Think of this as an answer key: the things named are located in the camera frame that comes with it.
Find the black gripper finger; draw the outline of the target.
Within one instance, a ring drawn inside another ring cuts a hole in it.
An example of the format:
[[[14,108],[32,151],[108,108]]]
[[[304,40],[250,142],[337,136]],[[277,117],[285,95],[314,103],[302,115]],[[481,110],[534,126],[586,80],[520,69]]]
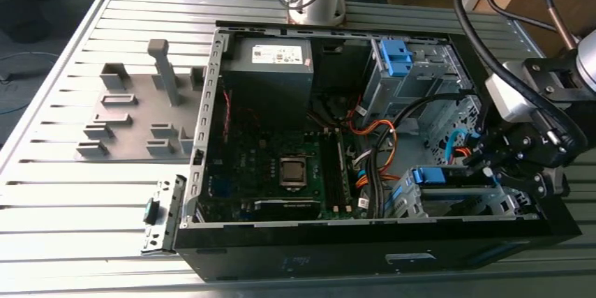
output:
[[[512,157],[508,139],[510,126],[474,127],[472,155],[465,159],[468,174],[480,174],[489,168],[493,174],[510,174],[508,164]]]
[[[497,182],[532,196],[568,196],[569,183],[564,167],[542,167],[528,162],[496,166]]]

